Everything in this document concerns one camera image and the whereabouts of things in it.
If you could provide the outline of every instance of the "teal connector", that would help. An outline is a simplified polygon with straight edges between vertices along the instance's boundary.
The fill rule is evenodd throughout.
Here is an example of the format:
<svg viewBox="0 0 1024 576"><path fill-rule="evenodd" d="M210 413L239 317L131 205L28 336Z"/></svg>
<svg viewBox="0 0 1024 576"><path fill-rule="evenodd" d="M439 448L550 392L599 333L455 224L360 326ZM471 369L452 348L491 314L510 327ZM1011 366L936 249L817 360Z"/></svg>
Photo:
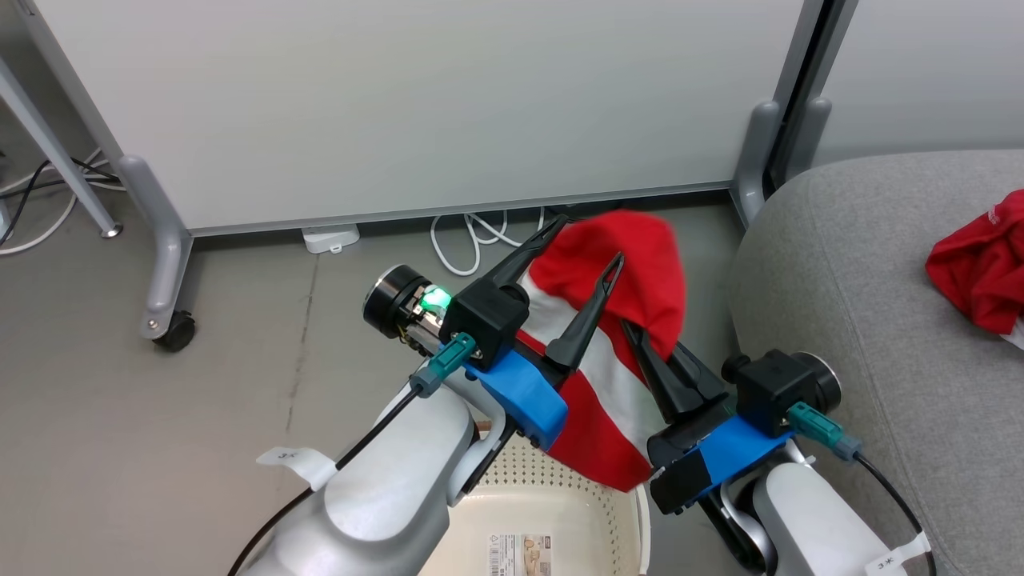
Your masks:
<svg viewBox="0 0 1024 576"><path fill-rule="evenodd" d="M806 403L794 404L787 415L797 434L823 444L843 460L851 461L853 455L860 452L859 440L843 434L843 426Z"/></svg>
<svg viewBox="0 0 1024 576"><path fill-rule="evenodd" d="M462 367L476 352L476 340L464 332L456 334L444 347L430 359L426 366L410 376L409 383L420 386L420 398L430 398L437 392L444 378Z"/></svg>

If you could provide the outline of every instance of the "caster wheel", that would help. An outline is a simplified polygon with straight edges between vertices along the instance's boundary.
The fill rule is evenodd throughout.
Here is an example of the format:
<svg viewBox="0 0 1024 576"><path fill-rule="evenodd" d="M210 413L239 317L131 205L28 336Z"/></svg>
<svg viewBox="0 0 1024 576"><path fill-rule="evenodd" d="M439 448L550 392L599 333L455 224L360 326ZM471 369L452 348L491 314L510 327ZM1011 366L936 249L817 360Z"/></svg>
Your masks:
<svg viewBox="0 0 1024 576"><path fill-rule="evenodd" d="M196 335L196 320L185 311L174 311L171 323L164 335L154 340L158 346L167 352L181 352Z"/></svg>

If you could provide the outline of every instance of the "green light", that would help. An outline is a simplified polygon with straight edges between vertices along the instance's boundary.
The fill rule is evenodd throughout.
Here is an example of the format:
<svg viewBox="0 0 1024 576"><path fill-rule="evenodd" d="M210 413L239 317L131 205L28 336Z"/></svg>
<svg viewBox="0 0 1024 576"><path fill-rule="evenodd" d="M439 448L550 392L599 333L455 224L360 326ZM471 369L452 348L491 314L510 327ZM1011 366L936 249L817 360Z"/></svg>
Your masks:
<svg viewBox="0 0 1024 576"><path fill-rule="evenodd" d="M434 286L428 290L423 297L420 298L420 305L423 307L442 307L447 308L449 302L452 301L452 295L442 290L441 288Z"/></svg>

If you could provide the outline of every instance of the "whiteboard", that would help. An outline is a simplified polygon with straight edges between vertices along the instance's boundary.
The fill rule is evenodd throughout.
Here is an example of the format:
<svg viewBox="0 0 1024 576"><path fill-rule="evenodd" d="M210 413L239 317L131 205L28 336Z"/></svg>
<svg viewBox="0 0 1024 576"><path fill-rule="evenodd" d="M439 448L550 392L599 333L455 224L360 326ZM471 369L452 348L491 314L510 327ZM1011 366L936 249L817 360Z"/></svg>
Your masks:
<svg viewBox="0 0 1024 576"><path fill-rule="evenodd" d="M1024 4L860 0L821 95L814 165L846 158L1024 148Z"/></svg>
<svg viewBox="0 0 1024 576"><path fill-rule="evenodd" d="M731 179L801 0L37 0L186 228Z"/></svg>

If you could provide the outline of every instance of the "gray fabric upholstery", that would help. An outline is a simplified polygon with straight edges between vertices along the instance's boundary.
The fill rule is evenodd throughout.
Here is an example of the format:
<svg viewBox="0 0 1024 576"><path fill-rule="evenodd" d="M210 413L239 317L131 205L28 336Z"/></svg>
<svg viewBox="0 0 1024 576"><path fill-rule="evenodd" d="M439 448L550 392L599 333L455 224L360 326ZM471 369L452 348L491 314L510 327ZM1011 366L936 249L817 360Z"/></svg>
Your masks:
<svg viewBox="0 0 1024 576"><path fill-rule="evenodd" d="M831 365L837 419L965 576L1024 574L1024 351L974 327L924 264L936 242L1021 188L1024 151L823 166L772 196L729 283L744 354L807 351ZM827 454L817 467L886 543L909 540L866 472Z"/></svg>

